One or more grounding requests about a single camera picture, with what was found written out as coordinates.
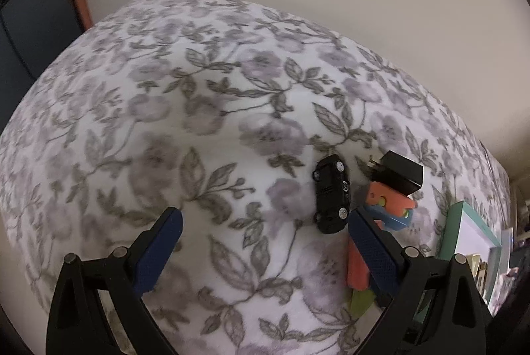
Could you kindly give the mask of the large pink blue toy knife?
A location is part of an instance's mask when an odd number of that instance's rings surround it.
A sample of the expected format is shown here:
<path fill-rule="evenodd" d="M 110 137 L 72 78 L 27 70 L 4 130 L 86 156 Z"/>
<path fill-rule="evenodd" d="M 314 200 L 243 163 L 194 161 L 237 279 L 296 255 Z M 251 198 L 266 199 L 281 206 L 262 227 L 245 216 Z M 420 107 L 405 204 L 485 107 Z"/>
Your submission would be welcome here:
<path fill-rule="evenodd" d="M 359 319 L 376 302 L 380 291 L 371 283 L 370 271 L 351 239 L 348 240 L 347 283 L 352 289 L 349 312 L 354 319 Z"/>

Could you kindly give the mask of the small orange blue toy knife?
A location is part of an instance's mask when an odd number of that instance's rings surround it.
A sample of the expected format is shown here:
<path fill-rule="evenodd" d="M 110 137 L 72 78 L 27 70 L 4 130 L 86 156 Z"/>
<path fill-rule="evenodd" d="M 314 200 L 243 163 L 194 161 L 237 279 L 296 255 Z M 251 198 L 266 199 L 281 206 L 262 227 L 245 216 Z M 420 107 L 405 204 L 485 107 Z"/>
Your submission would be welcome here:
<path fill-rule="evenodd" d="M 371 182 L 367 189 L 365 208 L 373 220 L 394 231 L 410 226 L 416 202 L 379 182 Z"/>

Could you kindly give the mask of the black toy car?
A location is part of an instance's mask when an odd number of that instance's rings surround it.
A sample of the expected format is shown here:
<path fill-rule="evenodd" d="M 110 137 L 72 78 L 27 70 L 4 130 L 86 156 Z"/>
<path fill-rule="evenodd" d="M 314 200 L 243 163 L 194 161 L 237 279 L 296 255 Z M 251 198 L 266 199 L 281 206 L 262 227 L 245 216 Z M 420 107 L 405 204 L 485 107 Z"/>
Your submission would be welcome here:
<path fill-rule="evenodd" d="M 336 234 L 346 226 L 351 205 L 348 167 L 337 154 L 320 160 L 312 173 L 316 211 L 314 223 L 324 234 Z"/>

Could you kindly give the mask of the black power adapter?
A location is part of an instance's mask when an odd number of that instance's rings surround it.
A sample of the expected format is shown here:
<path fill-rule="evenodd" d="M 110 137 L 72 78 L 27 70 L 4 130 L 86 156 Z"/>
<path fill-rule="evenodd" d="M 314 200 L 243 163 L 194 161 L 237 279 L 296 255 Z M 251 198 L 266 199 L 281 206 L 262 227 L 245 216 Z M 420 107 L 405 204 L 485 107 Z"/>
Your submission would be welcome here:
<path fill-rule="evenodd" d="M 423 175 L 422 165 L 391 150 L 378 161 L 370 161 L 369 179 L 405 196 L 412 195 L 422 188 Z"/>

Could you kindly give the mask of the teal cardboard box tray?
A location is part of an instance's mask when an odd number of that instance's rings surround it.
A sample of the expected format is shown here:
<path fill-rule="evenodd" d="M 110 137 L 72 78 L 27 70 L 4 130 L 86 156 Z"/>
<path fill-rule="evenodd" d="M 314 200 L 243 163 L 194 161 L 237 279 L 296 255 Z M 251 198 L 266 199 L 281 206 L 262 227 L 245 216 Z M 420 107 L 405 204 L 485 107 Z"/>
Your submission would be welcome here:
<path fill-rule="evenodd" d="M 449 260 L 454 254 L 461 254 L 468 259 L 478 256 L 480 264 L 486 264 L 484 270 L 479 270 L 479 265 L 472 265 L 472 276 L 493 316 L 501 303 L 498 299 L 501 295 L 502 275 L 508 271 L 508 248 L 501 239 L 502 236 L 496 236 L 471 205 L 461 201 L 448 210 L 437 255 L 444 260 Z"/>

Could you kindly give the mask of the floral fleece blanket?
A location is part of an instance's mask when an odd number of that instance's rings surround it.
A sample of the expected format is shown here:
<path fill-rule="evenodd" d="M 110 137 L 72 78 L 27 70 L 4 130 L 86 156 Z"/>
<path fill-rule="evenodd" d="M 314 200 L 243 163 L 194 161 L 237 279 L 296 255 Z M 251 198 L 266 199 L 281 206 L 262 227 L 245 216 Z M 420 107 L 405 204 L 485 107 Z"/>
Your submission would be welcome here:
<path fill-rule="evenodd" d="M 145 304 L 181 354 L 351 354 L 346 238 L 313 224 L 312 173 L 340 155 L 424 167 L 404 246 L 435 255 L 466 202 L 495 234 L 505 169 L 390 61 L 241 0 L 133 0 L 52 61 L 1 136 L 1 215 L 49 308 L 66 254 L 127 246 L 169 206 L 184 232 Z"/>

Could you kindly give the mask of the dark blue cabinet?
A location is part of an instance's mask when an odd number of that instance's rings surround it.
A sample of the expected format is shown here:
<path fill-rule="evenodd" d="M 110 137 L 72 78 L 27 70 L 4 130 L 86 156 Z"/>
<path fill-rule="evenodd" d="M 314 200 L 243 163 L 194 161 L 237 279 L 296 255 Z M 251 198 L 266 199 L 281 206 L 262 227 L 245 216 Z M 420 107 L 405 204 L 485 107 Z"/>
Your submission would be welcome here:
<path fill-rule="evenodd" d="M 1 126 L 84 31 L 75 0 L 1 0 Z"/>

